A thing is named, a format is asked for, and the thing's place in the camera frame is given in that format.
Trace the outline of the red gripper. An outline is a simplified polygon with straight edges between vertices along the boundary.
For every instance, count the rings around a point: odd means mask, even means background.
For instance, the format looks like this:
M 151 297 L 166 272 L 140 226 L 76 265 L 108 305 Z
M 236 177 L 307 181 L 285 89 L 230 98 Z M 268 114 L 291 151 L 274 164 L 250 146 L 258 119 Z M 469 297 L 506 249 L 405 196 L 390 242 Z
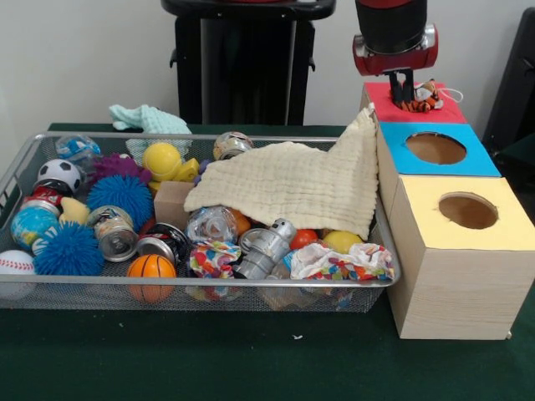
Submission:
M 414 72 L 433 67 L 438 57 L 439 36 L 435 24 L 427 24 L 420 41 L 413 48 L 395 54 L 376 53 L 365 46 L 361 34 L 354 36 L 352 52 L 354 63 L 362 76 L 388 74 L 390 96 L 394 104 L 410 109 L 415 100 Z M 403 88 L 395 71 L 405 76 Z

